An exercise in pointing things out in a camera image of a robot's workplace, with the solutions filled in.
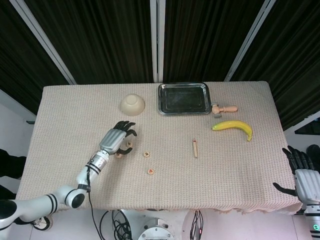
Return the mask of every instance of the yellow banana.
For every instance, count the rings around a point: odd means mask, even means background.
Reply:
[[[252,128],[243,121],[231,120],[222,121],[212,126],[213,131],[225,130],[225,129],[241,129],[248,135],[248,141],[252,139]]]

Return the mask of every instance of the white wall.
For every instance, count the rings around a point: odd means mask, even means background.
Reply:
[[[0,149],[13,156],[27,156],[33,130],[34,125],[0,104]],[[19,184],[19,180],[8,176],[0,178],[0,185],[13,193],[17,193]]]
[[[18,103],[16,100],[14,100],[12,97],[10,97],[1,89],[0,89],[0,105],[10,109],[12,112],[14,112],[15,114],[18,114],[25,120],[28,120],[28,121],[36,120],[36,115],[34,115],[32,112],[30,112],[28,109],[26,109],[24,106],[22,106],[20,103]]]
[[[284,131],[284,135],[288,145],[305,152],[306,148],[312,144],[320,146],[320,136],[319,135],[301,135],[295,134],[295,131],[302,128],[303,126],[311,123],[313,120],[320,118],[320,111],[306,117],[304,120],[298,124],[288,128]]]
[[[291,147],[306,152],[306,148],[312,144],[320,146],[320,135],[301,135],[289,132],[285,134],[286,141]]]

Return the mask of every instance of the dark curtain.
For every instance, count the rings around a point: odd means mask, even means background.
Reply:
[[[164,82],[223,81],[263,0],[167,0]]]
[[[0,22],[0,89],[37,114],[43,87],[68,83],[7,0]]]
[[[26,0],[78,84],[153,82],[150,0]]]
[[[231,79],[267,81],[287,129],[320,110],[320,1],[278,0]]]

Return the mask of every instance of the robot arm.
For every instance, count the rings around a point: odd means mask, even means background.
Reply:
[[[273,183],[276,189],[285,194],[297,196],[306,206],[304,215],[306,217],[312,239],[320,239],[320,174],[315,170],[314,165],[307,154],[288,146],[283,148],[289,165],[291,167],[295,190],[286,189],[277,183]]]
[[[5,240],[9,234],[10,225],[29,224],[33,221],[55,213],[60,204],[76,209],[81,206],[85,194],[90,192],[91,183],[96,179],[109,161],[109,156],[115,153],[128,154],[132,148],[120,149],[123,140],[136,132],[129,129],[134,122],[120,121],[110,129],[100,142],[100,150],[92,155],[88,163],[76,177],[77,188],[64,185],[55,192],[30,200],[0,200],[0,240]]]

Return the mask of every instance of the silver tray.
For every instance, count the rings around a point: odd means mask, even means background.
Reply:
[[[209,114],[209,88],[203,82],[163,83],[158,87],[158,110],[166,116]]]

